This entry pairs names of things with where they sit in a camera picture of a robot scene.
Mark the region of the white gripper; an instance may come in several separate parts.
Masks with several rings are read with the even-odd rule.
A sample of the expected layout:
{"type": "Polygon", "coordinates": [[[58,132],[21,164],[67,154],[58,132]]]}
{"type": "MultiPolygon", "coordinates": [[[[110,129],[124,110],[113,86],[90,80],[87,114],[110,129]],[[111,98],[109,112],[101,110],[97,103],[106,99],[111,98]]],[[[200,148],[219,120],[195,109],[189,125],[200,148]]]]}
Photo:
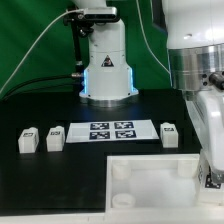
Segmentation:
{"type": "Polygon", "coordinates": [[[199,91],[186,106],[212,180],[224,182],[224,94],[215,89],[199,91]]]}

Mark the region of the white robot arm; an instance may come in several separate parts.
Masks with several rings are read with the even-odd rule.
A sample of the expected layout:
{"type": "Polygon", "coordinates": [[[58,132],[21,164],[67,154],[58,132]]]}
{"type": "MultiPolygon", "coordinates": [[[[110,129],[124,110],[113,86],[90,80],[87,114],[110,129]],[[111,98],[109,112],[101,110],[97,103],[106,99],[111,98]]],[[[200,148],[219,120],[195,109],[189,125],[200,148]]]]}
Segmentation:
{"type": "MultiPolygon", "coordinates": [[[[109,106],[138,93],[124,23],[106,0],[71,0],[89,36],[85,101],[109,106]]],[[[165,18],[172,86],[182,92],[215,183],[224,183],[224,0],[151,0],[165,18]]]]}

